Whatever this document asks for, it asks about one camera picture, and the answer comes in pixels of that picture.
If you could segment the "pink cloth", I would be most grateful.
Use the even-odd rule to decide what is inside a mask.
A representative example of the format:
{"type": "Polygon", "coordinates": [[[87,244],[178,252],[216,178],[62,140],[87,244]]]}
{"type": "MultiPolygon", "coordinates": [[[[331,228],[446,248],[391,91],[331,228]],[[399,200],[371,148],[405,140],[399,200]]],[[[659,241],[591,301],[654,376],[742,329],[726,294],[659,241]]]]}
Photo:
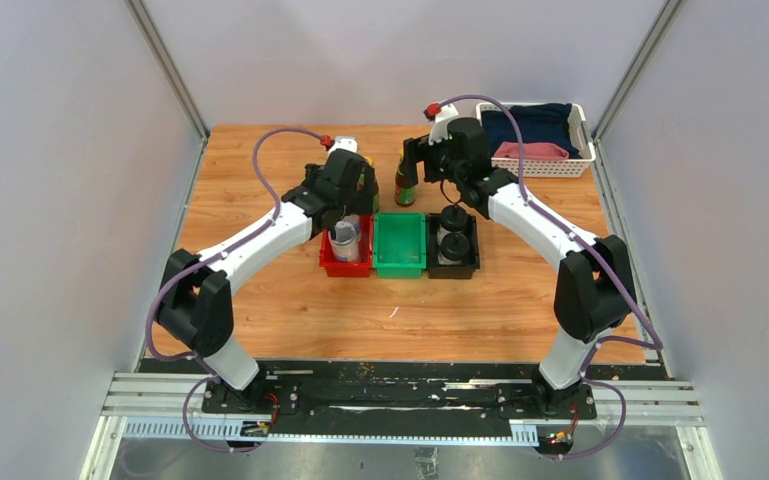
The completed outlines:
{"type": "MultiPolygon", "coordinates": [[[[569,152],[549,142],[531,142],[523,144],[524,158],[535,161],[563,161],[569,158],[569,152]]],[[[520,145],[516,142],[503,142],[493,153],[494,158],[516,159],[520,145]]]]}

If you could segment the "black plastic bin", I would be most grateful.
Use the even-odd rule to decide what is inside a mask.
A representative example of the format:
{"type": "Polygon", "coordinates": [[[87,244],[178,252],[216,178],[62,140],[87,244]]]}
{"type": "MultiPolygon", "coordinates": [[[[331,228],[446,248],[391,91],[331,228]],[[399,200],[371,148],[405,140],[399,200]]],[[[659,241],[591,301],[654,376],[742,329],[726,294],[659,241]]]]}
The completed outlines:
{"type": "Polygon", "coordinates": [[[468,280],[481,268],[480,250],[477,235],[477,221],[474,215],[468,215],[467,223],[461,233],[469,240],[466,255],[455,264],[443,264],[439,261],[440,251],[437,231],[440,226],[439,214],[426,216],[426,272],[431,279],[468,280]]]}

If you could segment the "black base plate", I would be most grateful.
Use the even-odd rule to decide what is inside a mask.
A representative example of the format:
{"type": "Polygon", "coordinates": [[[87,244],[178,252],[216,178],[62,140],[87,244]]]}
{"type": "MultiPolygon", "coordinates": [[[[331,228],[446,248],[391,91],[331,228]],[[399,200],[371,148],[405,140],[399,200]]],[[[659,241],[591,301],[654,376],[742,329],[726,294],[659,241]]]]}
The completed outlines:
{"type": "Polygon", "coordinates": [[[277,418],[277,432],[326,436],[502,437],[512,420],[561,429],[597,416],[592,390],[546,416],[532,405],[532,363],[262,360],[240,395],[211,384],[200,411],[277,418]]]}

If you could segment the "red plastic bin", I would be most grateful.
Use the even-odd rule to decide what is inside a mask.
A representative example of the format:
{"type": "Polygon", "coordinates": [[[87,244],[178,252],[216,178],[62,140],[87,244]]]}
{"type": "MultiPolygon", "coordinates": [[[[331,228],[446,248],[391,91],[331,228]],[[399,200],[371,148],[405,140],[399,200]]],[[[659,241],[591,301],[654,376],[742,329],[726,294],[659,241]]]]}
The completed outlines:
{"type": "Polygon", "coordinates": [[[360,216],[361,236],[359,237],[360,260],[357,263],[343,263],[334,258],[328,239],[328,231],[321,235],[319,266],[328,277],[367,278],[373,270],[373,218],[360,216]]]}

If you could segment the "green plastic bin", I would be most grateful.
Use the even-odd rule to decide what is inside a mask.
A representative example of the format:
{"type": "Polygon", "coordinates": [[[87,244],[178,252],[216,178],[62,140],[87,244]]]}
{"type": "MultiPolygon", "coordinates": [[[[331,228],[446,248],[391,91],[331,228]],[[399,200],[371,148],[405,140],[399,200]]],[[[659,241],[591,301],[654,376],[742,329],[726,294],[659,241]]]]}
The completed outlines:
{"type": "Polygon", "coordinates": [[[426,216],[379,213],[374,218],[373,268],[383,279],[419,279],[426,269],[426,216]]]}

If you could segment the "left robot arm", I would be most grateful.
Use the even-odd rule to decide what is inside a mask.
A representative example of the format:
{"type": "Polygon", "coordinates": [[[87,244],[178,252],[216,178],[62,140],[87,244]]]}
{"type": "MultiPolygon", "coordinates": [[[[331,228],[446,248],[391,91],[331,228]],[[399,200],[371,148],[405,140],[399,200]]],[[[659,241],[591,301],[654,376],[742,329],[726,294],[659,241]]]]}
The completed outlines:
{"type": "Polygon", "coordinates": [[[281,196],[259,223],[199,253],[185,249],[168,259],[149,315],[228,388],[243,413],[258,411],[266,386],[260,366],[234,337],[233,297],[257,272],[348,215],[370,215],[375,170],[356,152],[337,148],[322,165],[308,164],[305,178],[281,196]]]}

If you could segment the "aluminium frame rail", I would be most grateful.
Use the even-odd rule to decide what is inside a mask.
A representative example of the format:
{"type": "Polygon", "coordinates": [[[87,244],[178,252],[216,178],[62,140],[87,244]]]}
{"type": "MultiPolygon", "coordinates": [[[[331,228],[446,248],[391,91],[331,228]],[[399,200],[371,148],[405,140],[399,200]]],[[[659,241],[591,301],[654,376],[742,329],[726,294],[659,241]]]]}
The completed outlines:
{"type": "Polygon", "coordinates": [[[527,418],[516,380],[310,372],[233,407],[196,375],[118,374],[84,479],[719,479],[686,382],[612,381],[555,418],[527,418]]]}

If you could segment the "black cap shaker bottle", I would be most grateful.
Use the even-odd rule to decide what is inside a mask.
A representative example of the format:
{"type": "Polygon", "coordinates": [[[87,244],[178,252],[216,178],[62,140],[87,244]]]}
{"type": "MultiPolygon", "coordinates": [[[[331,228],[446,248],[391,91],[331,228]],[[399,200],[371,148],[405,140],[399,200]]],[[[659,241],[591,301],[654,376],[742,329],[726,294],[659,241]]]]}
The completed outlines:
{"type": "Polygon", "coordinates": [[[438,216],[437,239],[441,241],[450,233],[463,232],[469,223],[469,215],[459,205],[452,204],[443,208],[438,216]]]}

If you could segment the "navy blue cloth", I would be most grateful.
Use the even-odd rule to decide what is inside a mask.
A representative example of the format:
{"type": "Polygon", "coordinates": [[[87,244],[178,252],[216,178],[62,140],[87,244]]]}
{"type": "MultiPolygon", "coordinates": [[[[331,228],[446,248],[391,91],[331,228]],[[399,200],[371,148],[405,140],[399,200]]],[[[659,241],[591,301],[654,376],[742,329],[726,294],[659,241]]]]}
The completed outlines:
{"type": "MultiPolygon", "coordinates": [[[[508,109],[521,132],[523,143],[549,142],[569,152],[568,159],[580,159],[580,151],[569,136],[572,105],[546,103],[533,106],[511,106],[508,109]]],[[[516,142],[516,134],[507,116],[500,110],[485,110],[481,123],[486,131],[491,156],[503,142],[516,142]]]]}

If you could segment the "silver lid jar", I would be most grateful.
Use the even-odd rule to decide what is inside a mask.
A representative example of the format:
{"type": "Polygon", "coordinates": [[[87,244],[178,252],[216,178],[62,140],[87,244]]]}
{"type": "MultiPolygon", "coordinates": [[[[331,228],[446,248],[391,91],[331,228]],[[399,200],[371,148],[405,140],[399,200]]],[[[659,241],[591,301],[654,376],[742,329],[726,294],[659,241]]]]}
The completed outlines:
{"type": "Polygon", "coordinates": [[[334,239],[334,227],[328,232],[328,239],[334,258],[343,263],[357,263],[360,260],[359,238],[338,243],[334,239]]]}
{"type": "Polygon", "coordinates": [[[348,242],[350,239],[358,239],[361,236],[360,216],[351,214],[339,220],[334,227],[334,239],[338,243],[348,242]]]}

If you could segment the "white plastic basket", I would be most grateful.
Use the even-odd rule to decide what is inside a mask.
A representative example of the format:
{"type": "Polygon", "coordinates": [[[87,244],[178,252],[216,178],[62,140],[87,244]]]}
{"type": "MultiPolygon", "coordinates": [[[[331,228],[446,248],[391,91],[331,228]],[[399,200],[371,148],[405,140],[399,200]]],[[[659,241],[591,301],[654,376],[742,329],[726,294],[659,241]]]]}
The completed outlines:
{"type": "Polygon", "coordinates": [[[506,103],[516,121],[526,153],[519,162],[513,126],[501,109],[489,102],[475,107],[484,127],[493,165],[526,177],[578,178],[595,159],[583,108],[575,103],[506,103]]]}

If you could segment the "right sauce bottle yellow cap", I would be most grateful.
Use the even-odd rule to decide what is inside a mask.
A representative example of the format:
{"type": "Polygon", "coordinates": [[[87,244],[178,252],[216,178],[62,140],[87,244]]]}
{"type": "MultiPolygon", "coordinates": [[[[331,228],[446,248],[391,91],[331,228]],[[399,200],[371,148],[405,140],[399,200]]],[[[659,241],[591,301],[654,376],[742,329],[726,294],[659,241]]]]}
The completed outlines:
{"type": "Polygon", "coordinates": [[[402,153],[395,175],[394,199],[397,205],[408,207],[415,202],[417,182],[416,166],[402,153]]]}

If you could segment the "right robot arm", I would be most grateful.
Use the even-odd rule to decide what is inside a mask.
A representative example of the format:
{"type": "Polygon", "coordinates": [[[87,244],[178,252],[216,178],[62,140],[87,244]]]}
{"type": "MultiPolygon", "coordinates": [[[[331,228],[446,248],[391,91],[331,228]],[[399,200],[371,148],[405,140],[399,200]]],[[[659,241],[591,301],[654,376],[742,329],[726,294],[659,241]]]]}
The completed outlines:
{"type": "Polygon", "coordinates": [[[530,393],[537,413],[558,416],[579,392],[599,341],[636,304],[626,243],[578,228],[527,192],[512,172],[494,166],[485,130],[474,118],[458,117],[404,140],[398,171],[409,187],[452,183],[462,204],[515,233],[556,272],[553,311],[559,330],[532,374],[530,393]]]}

